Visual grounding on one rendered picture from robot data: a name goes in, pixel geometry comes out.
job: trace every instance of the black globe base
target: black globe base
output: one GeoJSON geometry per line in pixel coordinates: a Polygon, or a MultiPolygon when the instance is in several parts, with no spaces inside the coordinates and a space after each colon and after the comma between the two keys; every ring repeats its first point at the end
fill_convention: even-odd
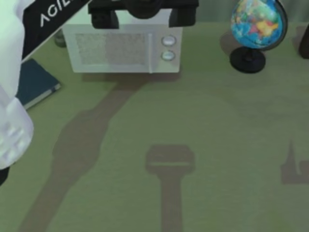
{"type": "Polygon", "coordinates": [[[263,70],[266,64],[264,54],[248,47],[235,49],[230,55],[231,65],[243,73],[258,73],[263,70]]]}

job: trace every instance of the dark blue book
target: dark blue book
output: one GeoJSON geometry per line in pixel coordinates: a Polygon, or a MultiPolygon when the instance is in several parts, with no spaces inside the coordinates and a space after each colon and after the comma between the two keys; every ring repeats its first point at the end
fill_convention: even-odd
{"type": "Polygon", "coordinates": [[[60,89],[60,87],[59,81],[34,59],[22,64],[17,98],[25,109],[39,103],[60,89]]]}

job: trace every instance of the microwave handle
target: microwave handle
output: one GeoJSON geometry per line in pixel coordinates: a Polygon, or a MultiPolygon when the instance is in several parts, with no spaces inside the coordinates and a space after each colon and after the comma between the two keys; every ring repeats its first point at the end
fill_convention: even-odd
{"type": "Polygon", "coordinates": [[[153,46],[154,46],[154,35],[148,33],[148,72],[153,73],[153,46]]]}

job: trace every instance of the white microwave oven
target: white microwave oven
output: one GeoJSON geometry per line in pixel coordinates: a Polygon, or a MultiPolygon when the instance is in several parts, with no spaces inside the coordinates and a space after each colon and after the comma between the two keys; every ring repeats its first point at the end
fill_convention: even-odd
{"type": "Polygon", "coordinates": [[[170,9],[151,19],[116,11],[119,29],[95,29],[87,6],[63,27],[75,73],[177,73],[182,28],[169,28],[170,9]]]}

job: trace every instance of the globe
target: globe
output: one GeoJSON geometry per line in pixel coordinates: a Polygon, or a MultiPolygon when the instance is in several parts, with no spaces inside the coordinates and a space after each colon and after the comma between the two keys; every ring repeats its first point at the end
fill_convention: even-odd
{"type": "Polygon", "coordinates": [[[235,39],[245,47],[270,50],[287,32],[287,16],[278,0],[240,0],[232,18],[235,39]]]}

